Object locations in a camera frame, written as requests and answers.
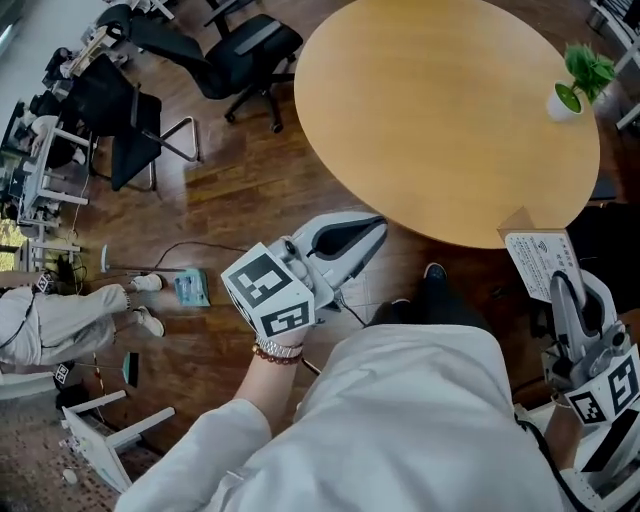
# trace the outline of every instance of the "office chair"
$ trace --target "office chair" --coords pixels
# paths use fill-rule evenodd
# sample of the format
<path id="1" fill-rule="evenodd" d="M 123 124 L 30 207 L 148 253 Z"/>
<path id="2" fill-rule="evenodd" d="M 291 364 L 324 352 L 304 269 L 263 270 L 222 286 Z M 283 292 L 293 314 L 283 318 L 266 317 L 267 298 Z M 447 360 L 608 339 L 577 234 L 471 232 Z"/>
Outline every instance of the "office chair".
<path id="1" fill-rule="evenodd" d="M 98 18 L 97 26 L 107 27 L 107 33 L 114 38 L 125 37 L 139 48 L 184 67 L 209 99 L 220 100 L 238 94 L 224 114 L 229 123 L 235 121 L 238 107 L 259 94 L 267 103 L 271 130 L 278 133 L 282 130 L 282 119 L 271 95 L 271 86 L 292 81 L 294 74 L 276 74 L 275 69 L 285 59 L 295 60 L 293 53 L 302 45 L 302 37 L 266 14 L 229 31 L 224 17 L 238 2 L 246 3 L 229 0 L 213 13 L 211 22 L 216 23 L 222 40 L 206 55 L 195 39 L 140 16 L 139 11 L 132 11 L 128 5 L 107 9 Z"/>
<path id="2" fill-rule="evenodd" d="M 155 96 L 141 93 L 139 85 L 134 87 L 129 83 L 106 55 L 100 55 L 74 80 L 66 103 L 91 129 L 90 148 L 96 137 L 113 137 L 111 176 L 99 174 L 91 166 L 89 170 L 91 174 L 111 181 L 114 191 L 125 185 L 143 192 L 155 190 L 155 160 L 163 147 L 188 162 L 200 159 L 195 119 L 186 117 L 167 132 L 161 133 L 162 102 Z M 167 142 L 169 137 L 188 124 L 192 125 L 193 156 Z M 150 180 L 147 188 L 128 184 L 147 166 Z"/>

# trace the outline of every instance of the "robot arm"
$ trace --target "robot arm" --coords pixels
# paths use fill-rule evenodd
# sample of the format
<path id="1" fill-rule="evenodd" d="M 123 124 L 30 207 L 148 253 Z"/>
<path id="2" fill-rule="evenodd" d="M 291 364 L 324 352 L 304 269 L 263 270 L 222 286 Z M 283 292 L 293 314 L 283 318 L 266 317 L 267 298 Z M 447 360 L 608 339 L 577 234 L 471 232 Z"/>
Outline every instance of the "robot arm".
<path id="1" fill-rule="evenodd" d="M 585 425 L 609 423 L 640 394 L 638 349 L 618 319 L 611 292 L 581 270 L 587 300 L 556 272 L 551 306 L 556 342 L 543 352 L 547 383 L 562 392 Z"/>
<path id="2" fill-rule="evenodd" d="M 268 248 L 257 244 L 222 273 L 236 307 L 258 336 L 270 338 L 315 323 L 384 243 L 387 221 L 341 212 L 311 219 Z"/>

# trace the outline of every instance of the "round wooden table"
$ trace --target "round wooden table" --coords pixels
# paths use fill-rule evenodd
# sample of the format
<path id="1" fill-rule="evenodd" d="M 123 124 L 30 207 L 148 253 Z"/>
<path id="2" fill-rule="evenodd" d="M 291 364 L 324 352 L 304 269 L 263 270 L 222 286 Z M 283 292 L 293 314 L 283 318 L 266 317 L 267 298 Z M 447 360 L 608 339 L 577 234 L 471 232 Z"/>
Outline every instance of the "round wooden table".
<path id="1" fill-rule="evenodd" d="M 428 237 L 499 248 L 519 208 L 565 227 L 595 185 L 593 112 L 553 122 L 556 80 L 571 80 L 562 56 L 491 4 L 357 0 L 307 42 L 295 99 L 313 149 L 362 201 Z"/>

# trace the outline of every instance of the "paper sign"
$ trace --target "paper sign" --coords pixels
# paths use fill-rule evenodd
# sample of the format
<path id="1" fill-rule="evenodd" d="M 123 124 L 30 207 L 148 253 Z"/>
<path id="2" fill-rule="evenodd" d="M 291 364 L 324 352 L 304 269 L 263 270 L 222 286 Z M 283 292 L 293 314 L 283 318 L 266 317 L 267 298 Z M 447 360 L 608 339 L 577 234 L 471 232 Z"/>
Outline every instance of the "paper sign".
<path id="1" fill-rule="evenodd" d="M 504 242 L 532 299 L 550 303 L 551 278 L 560 271 L 573 284 L 580 303 L 585 303 L 578 261 L 566 232 L 511 232 Z"/>

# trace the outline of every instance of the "black pants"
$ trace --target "black pants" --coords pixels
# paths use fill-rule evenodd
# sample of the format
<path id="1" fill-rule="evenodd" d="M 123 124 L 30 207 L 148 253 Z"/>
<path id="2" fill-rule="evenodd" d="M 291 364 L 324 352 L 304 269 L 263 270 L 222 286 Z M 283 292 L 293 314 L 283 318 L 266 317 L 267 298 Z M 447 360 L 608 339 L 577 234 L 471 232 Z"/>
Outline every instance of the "black pants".
<path id="1" fill-rule="evenodd" d="M 71 142 L 62 137 L 56 137 L 47 156 L 47 167 L 57 169 L 67 165 L 73 159 L 75 152 L 76 147 Z"/>
<path id="2" fill-rule="evenodd" d="M 423 280 L 411 304 L 382 304 L 367 327 L 380 324 L 469 325 L 491 332 L 484 317 L 445 280 Z"/>

